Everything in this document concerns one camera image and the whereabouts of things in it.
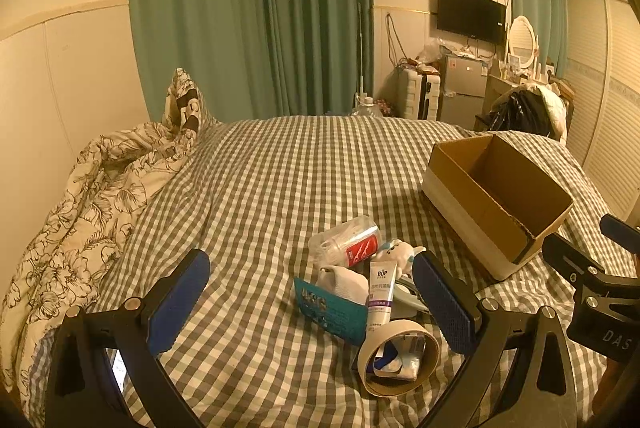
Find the masking tape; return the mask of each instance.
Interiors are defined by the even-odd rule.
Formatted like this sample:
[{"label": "masking tape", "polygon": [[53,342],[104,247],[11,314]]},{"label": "masking tape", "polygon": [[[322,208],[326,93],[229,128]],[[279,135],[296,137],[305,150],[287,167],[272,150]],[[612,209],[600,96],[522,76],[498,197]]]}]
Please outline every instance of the masking tape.
[{"label": "masking tape", "polygon": [[[424,335],[424,354],[422,356],[418,378],[415,381],[401,382],[367,375],[367,365],[381,345],[384,345],[396,336],[410,334],[411,332],[418,332]],[[364,384],[364,388],[370,394],[378,397],[395,397],[396,395],[406,394],[423,384],[435,370],[439,358],[440,345],[422,325],[412,322],[411,320],[393,320],[387,324],[380,325],[373,332],[367,333],[367,337],[360,347],[358,354],[358,374],[360,375],[362,384]]]}]

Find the television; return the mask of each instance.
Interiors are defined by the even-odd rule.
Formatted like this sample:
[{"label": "television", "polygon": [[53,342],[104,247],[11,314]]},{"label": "television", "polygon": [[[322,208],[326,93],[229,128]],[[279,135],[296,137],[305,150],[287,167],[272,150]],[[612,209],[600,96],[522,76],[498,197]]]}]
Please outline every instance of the television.
[{"label": "television", "polygon": [[438,0],[437,28],[485,42],[504,43],[506,6],[493,0]]}]

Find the open cardboard box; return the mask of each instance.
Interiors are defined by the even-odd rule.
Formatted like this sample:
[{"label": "open cardboard box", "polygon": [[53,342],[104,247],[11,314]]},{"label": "open cardboard box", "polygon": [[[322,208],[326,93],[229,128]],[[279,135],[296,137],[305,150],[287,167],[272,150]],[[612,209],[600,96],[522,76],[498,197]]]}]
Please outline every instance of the open cardboard box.
[{"label": "open cardboard box", "polygon": [[574,203],[495,134],[436,143],[422,191],[496,280],[526,264]]}]

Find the white sock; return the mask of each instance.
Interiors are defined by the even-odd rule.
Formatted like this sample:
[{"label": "white sock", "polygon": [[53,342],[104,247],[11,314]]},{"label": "white sock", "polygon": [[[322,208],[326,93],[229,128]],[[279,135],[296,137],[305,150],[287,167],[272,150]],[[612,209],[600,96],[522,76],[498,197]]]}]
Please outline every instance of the white sock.
[{"label": "white sock", "polygon": [[365,305],[369,297],[367,277],[338,265],[321,267],[316,285],[331,294],[360,305]]}]

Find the small bottle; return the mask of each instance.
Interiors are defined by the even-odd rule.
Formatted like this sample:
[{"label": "small bottle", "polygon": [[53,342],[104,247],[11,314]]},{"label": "small bottle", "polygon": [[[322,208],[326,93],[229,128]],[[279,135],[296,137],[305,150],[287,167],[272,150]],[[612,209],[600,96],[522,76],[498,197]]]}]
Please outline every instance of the small bottle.
[{"label": "small bottle", "polygon": [[352,218],[309,239],[309,258],[316,267],[351,267],[378,251],[380,230],[366,215]]},{"label": "small bottle", "polygon": [[365,96],[353,111],[352,116],[382,118],[382,111],[380,111],[380,107],[373,102],[373,98],[371,96]]}]

